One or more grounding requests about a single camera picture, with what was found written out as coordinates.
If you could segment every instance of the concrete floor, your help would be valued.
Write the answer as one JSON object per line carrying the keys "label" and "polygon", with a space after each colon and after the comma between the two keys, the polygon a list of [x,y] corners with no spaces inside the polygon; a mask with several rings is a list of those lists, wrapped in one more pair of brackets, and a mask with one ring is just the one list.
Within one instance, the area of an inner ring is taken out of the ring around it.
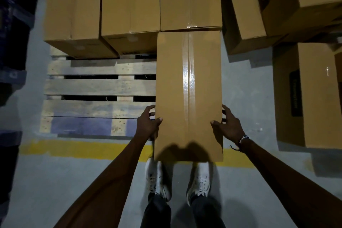
{"label": "concrete floor", "polygon": [[[58,139],[39,133],[43,86],[50,61],[43,42],[45,0],[39,0],[36,25],[27,57],[27,83],[0,108],[0,129],[22,130],[22,144]],[[223,103],[241,120],[246,133],[273,155],[342,199],[340,151],[307,150],[277,142],[275,133],[271,49],[227,56],[222,43]],[[81,141],[118,142],[126,140]],[[224,141],[224,147],[231,143]],[[4,228],[53,227],[62,214],[110,163],[109,160],[76,159],[45,155],[19,155],[10,209]],[[147,205],[145,163],[135,171],[120,227],[140,227]],[[177,164],[173,176],[172,227],[194,227],[186,205],[190,165]],[[221,206],[227,227],[295,227],[294,223],[256,169],[216,167],[212,196]]]}

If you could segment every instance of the jeans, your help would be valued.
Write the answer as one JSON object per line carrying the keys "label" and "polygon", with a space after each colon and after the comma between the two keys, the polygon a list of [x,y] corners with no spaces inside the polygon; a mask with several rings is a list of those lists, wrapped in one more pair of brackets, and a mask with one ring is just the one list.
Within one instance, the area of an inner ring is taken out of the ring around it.
{"label": "jeans", "polygon": [[[170,228],[171,208],[165,199],[158,195],[150,194],[148,205],[145,209],[141,228]],[[191,200],[191,209],[197,228],[225,228],[218,212],[205,196],[195,196]]]}

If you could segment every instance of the sneaker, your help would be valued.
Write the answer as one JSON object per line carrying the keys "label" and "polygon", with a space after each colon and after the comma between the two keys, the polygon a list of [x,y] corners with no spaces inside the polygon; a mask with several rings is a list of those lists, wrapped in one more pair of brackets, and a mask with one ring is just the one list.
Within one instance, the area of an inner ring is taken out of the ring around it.
{"label": "sneaker", "polygon": [[186,200],[190,205],[192,196],[208,196],[211,186],[211,163],[200,162],[197,164],[194,174],[194,180],[190,189],[186,193]]}
{"label": "sneaker", "polygon": [[161,196],[166,202],[170,201],[171,193],[163,183],[163,164],[161,161],[155,161],[152,157],[149,158],[145,166],[145,175],[147,190],[150,193]]}

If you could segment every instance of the yellow painted stripe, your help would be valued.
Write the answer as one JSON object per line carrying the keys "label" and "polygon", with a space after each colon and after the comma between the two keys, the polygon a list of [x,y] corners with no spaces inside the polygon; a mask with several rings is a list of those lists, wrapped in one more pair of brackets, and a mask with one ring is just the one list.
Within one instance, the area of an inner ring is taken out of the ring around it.
{"label": "yellow painted stripe", "polygon": [[[42,155],[48,154],[53,157],[73,157],[78,159],[113,160],[126,144],[85,142],[85,141],[62,141],[62,140],[39,140],[20,146],[20,154]],[[145,145],[139,161],[146,162],[152,155],[152,146]],[[223,149],[223,162],[217,162],[217,166],[254,168],[247,156],[232,149]]]}

